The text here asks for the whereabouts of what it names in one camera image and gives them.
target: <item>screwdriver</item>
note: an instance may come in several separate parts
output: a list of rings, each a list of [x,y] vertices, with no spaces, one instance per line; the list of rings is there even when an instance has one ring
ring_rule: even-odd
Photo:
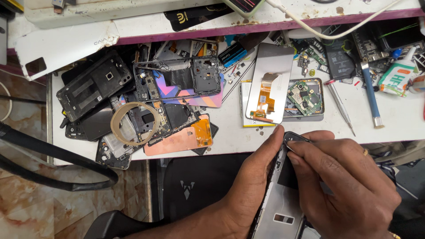
[[[350,127],[350,129],[353,132],[354,137],[355,137],[356,134],[354,133],[353,126],[351,125],[350,117],[348,117],[347,110],[345,109],[344,104],[343,104],[340,96],[338,95],[337,90],[335,89],[334,83],[335,83],[335,80],[330,80],[330,81],[326,82],[324,85],[329,86],[329,89],[330,89],[332,96],[334,97],[335,101],[337,102],[337,105],[338,105],[338,108],[340,109],[341,114],[343,115],[345,121],[347,122],[348,126]]]

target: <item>roll of tape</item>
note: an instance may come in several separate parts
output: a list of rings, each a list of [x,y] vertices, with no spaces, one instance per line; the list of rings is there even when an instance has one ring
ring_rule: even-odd
[[[154,121],[154,124],[153,124],[152,131],[149,133],[148,137],[145,140],[143,140],[140,143],[130,142],[130,141],[128,141],[128,139],[126,139],[122,135],[121,131],[119,130],[119,124],[120,124],[122,118],[125,116],[125,114],[129,110],[131,110],[135,107],[139,107],[139,106],[144,107],[145,109],[149,110],[153,114],[155,121]],[[115,112],[115,114],[113,114],[112,119],[110,121],[110,125],[111,125],[110,128],[112,130],[112,133],[115,135],[115,137],[119,141],[123,142],[124,144],[127,144],[127,145],[143,145],[143,144],[147,143],[152,138],[152,136],[158,131],[160,122],[161,122],[161,118],[160,118],[158,112],[156,111],[156,109],[154,107],[146,105],[145,103],[142,103],[142,102],[129,102],[129,103],[121,106]]]

